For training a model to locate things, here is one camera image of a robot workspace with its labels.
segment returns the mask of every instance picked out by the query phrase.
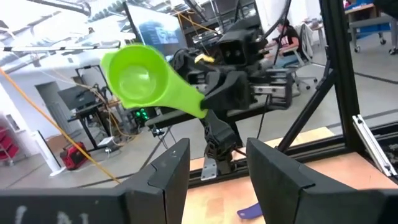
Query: black panel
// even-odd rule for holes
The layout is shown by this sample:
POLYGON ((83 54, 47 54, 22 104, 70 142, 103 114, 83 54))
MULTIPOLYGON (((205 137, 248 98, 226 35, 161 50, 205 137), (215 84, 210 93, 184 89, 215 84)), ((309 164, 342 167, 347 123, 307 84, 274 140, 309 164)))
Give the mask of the black panel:
POLYGON ((189 139, 113 189, 0 191, 1 223, 180 224, 188 189, 189 139))
POLYGON ((398 190, 355 190, 253 138, 247 159, 267 224, 396 223, 398 190))

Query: workbench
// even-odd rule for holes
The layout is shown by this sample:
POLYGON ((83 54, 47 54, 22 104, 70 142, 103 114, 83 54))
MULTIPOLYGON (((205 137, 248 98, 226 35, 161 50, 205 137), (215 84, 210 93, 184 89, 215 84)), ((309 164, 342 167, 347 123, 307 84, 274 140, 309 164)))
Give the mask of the workbench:
MULTIPOLYGON (((358 6, 349 10, 345 11, 345 14, 348 18, 348 23, 349 23, 349 31, 351 33, 351 41, 354 47, 354 51, 356 53, 361 51, 361 47, 357 45, 356 40, 357 40, 357 29, 364 28, 364 27, 369 27, 369 26, 379 26, 381 24, 385 23, 390 23, 391 25, 391 42, 393 48, 396 47, 397 44, 397 32, 396 32, 396 25, 397 22, 395 19, 393 19, 390 16, 387 15, 381 15, 380 10, 378 10, 373 3, 371 4, 364 4, 362 6, 358 6), (369 13, 369 19, 358 19, 357 15, 358 13, 369 13)), ((386 44, 386 40, 383 38, 383 32, 390 32, 389 30, 382 30, 380 27, 378 27, 378 30, 375 31, 369 31, 369 32, 361 32, 361 34, 372 34, 372 33, 378 33, 379 38, 380 38, 380 44, 384 45, 386 44)))
MULTIPOLYGON (((327 128, 318 128, 300 133, 294 141, 303 144, 318 139, 331 137, 334 134, 327 128)), ((274 147, 282 139, 267 141, 266 144, 274 147)), ((234 159, 243 156, 236 153, 234 159)), ((312 169, 334 178, 356 189, 392 189, 398 188, 384 174, 380 173, 372 164, 352 152, 349 154, 322 159, 306 164, 312 169)), ((190 169, 195 170, 203 166, 203 159, 191 161, 190 169)), ((265 223, 262 217, 253 220, 241 220, 237 211, 257 203, 250 177, 229 180, 218 184, 206 185, 189 189, 185 202, 183 224, 236 224, 265 223)))

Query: green measuring scoop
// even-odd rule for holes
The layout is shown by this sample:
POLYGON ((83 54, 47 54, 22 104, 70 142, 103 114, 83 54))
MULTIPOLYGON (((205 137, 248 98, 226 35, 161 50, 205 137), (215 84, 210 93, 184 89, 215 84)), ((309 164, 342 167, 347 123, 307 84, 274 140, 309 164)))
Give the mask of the green measuring scoop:
POLYGON ((125 108, 166 106, 204 118, 200 108, 204 95, 190 86, 149 45, 133 44, 107 53, 101 64, 110 90, 125 108))

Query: person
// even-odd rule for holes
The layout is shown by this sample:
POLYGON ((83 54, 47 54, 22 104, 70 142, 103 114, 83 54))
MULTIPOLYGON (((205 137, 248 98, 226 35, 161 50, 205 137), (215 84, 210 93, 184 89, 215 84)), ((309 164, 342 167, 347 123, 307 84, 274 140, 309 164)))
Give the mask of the person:
MULTIPOLYGON (((301 55, 302 53, 302 44, 300 41, 299 34, 297 31, 290 25, 288 19, 284 20, 281 19, 278 21, 277 30, 279 31, 280 35, 274 38, 271 42, 266 45, 266 48, 270 48, 279 44, 280 40, 280 49, 277 56, 276 63, 274 68, 283 68, 286 64, 290 62, 297 61, 297 56, 294 54, 293 51, 285 52, 288 49, 292 49, 298 47, 297 53, 301 55)), ((269 64, 269 61, 272 63, 274 62, 274 55, 266 54, 264 58, 268 62, 263 62, 264 64, 269 64)))

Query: orange cable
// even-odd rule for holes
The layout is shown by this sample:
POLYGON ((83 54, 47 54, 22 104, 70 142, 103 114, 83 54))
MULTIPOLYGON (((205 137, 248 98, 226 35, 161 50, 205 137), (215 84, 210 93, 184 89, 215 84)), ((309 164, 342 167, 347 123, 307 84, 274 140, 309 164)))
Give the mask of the orange cable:
POLYGON ((24 97, 28 103, 33 106, 44 118, 49 121, 55 128, 57 128, 61 134, 73 145, 75 146, 89 161, 91 161, 97 168, 99 168, 102 172, 104 172, 108 177, 113 179, 115 182, 120 184, 121 182, 114 176, 112 175, 109 171, 107 171, 101 164, 97 163, 90 155, 87 154, 86 151, 84 151, 72 138, 68 136, 68 134, 60 128, 56 122, 54 122, 47 114, 44 113, 20 88, 19 86, 12 80, 12 78, 2 69, 0 68, 0 72, 6 79, 13 85, 13 87, 24 97))

